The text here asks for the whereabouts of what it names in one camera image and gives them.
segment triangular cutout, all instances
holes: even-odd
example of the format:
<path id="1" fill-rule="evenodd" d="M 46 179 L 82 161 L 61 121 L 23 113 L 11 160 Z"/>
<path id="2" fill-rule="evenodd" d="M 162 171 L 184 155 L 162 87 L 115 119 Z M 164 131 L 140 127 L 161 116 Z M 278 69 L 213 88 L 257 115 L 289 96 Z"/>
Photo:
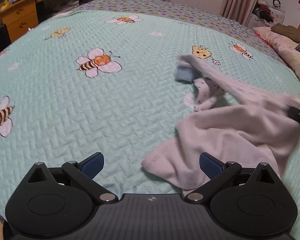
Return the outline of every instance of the triangular cutout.
<path id="1" fill-rule="evenodd" d="M 266 169 L 262 169 L 257 181 L 265 182 L 265 183 L 274 183 L 274 180 L 272 179 L 270 173 Z"/>
<path id="2" fill-rule="evenodd" d="M 42 169 L 37 168 L 37 169 L 35 169 L 34 173 L 32 173 L 28 182 L 33 183 L 33 182 L 39 182 L 39 181 L 45 181 L 45 180 L 47 180 L 47 178 L 44 175 Z"/>

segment silver bolt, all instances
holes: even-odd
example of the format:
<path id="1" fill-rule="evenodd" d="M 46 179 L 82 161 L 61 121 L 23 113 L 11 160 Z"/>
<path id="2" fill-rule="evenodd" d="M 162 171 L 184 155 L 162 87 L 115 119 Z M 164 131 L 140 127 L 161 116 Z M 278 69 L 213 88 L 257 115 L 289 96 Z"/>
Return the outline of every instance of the silver bolt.
<path id="1" fill-rule="evenodd" d="M 108 201 L 114 200 L 114 199 L 115 199 L 115 195 L 112 194 L 112 193 L 103 193 L 103 194 L 100 195 L 99 198 L 100 198 L 101 200 L 103 200 L 103 201 L 108 202 Z"/>
<path id="2" fill-rule="evenodd" d="M 199 201 L 203 199 L 203 196 L 200 193 L 190 193 L 188 199 L 193 201 Z"/>

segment purple floral sheet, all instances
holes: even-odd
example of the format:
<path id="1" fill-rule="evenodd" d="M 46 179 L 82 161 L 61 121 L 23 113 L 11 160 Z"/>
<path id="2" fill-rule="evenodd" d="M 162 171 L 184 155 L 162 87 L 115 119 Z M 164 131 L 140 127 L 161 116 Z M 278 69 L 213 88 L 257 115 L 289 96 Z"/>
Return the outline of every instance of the purple floral sheet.
<path id="1" fill-rule="evenodd" d="M 257 37 L 253 30 L 234 20 L 197 8 L 161 0 L 95 0 L 76 9 L 142 13 L 200 25 L 227 34 L 285 64 L 275 50 Z"/>

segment wooden desk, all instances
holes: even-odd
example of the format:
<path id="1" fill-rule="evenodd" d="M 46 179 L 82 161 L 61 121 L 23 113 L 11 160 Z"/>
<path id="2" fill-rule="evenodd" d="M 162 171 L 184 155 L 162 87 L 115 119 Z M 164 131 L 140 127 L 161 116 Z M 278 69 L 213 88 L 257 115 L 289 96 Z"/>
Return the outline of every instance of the wooden desk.
<path id="1" fill-rule="evenodd" d="M 7 26 L 11 42 L 24 35 L 28 28 L 39 24 L 35 4 L 41 1 L 43 0 L 19 0 L 0 11 L 0 24 Z"/>

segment blue gripper pad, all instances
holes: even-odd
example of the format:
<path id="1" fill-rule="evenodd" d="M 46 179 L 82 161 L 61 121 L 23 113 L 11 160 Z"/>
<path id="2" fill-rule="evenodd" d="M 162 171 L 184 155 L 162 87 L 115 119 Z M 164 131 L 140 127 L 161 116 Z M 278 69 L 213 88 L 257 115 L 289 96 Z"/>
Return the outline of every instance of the blue gripper pad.
<path id="1" fill-rule="evenodd" d="M 80 171 L 87 175 L 90 179 L 93 179 L 103 169 L 105 158 L 102 153 L 96 153 L 91 156 L 90 160 L 84 160 L 79 163 Z"/>
<path id="2" fill-rule="evenodd" d="M 209 177 L 209 179 L 213 179 L 223 171 L 222 165 L 224 165 L 224 163 L 207 153 L 201 153 L 199 165 L 200 169 Z"/>

